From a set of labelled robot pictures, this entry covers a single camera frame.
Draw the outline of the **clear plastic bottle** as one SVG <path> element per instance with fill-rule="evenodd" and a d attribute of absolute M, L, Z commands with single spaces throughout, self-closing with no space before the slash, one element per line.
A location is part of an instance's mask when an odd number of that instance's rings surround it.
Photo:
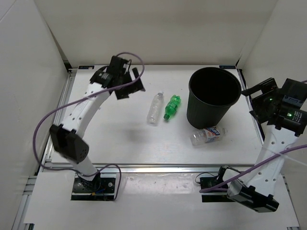
<path fill-rule="evenodd" d="M 158 92 L 150 105 L 150 109 L 147 115 L 147 123 L 156 126 L 164 103 L 164 92 Z"/>

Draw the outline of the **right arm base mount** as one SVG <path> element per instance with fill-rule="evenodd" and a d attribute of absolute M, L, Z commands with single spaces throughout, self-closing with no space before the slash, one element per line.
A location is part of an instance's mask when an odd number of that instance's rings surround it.
<path fill-rule="evenodd" d="M 218 173 L 202 172 L 195 177 L 195 183 L 200 185 L 201 189 L 208 189 L 223 182 L 223 175 L 227 166 L 220 167 Z M 228 185 L 223 185 L 215 190 L 201 195 L 203 203 L 226 203 L 232 202 L 227 195 Z"/>

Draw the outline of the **red label clear bottle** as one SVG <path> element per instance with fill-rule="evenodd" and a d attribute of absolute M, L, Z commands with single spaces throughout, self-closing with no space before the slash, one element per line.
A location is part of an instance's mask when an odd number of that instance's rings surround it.
<path fill-rule="evenodd" d="M 220 126 L 212 126 L 196 130 L 191 136 L 190 141 L 193 146 L 212 143 L 221 140 L 227 134 L 227 129 Z"/>

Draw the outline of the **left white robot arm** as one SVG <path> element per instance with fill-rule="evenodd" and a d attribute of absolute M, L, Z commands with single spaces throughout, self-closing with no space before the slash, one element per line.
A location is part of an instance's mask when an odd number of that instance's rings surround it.
<path fill-rule="evenodd" d="M 83 140 L 89 123 L 113 92 L 117 99 L 125 99 L 129 94 L 143 90 L 137 68 L 130 69 L 127 64 L 122 67 L 114 64 L 104 66 L 90 78 L 82 101 L 77 102 L 59 125 L 50 127 L 54 150 L 73 166 L 90 192 L 97 191 L 101 181 L 98 170 L 88 157 L 89 146 Z"/>

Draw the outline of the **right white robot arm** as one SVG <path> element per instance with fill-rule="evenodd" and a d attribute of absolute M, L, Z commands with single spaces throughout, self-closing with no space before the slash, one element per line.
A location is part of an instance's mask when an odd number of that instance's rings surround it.
<path fill-rule="evenodd" d="M 220 191 L 227 191 L 228 199 L 259 213 L 274 212 L 279 203 L 274 200 L 277 177 L 282 169 L 282 151 L 289 150 L 304 133 L 307 113 L 301 110 L 307 98 L 306 83 L 286 79 L 278 88 L 275 79 L 269 78 L 250 89 L 244 96 L 261 92 L 251 100 L 250 114 L 259 123 L 267 124 L 267 133 L 255 163 L 255 169 L 235 179 L 228 175 L 216 178 Z"/>

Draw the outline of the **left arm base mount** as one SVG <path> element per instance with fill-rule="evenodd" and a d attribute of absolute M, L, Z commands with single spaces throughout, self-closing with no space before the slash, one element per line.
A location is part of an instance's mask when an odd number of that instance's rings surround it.
<path fill-rule="evenodd" d="M 72 201 L 113 201 L 115 198 L 116 174 L 100 174 L 94 186 L 86 184 L 84 179 L 75 176 L 72 191 Z"/>

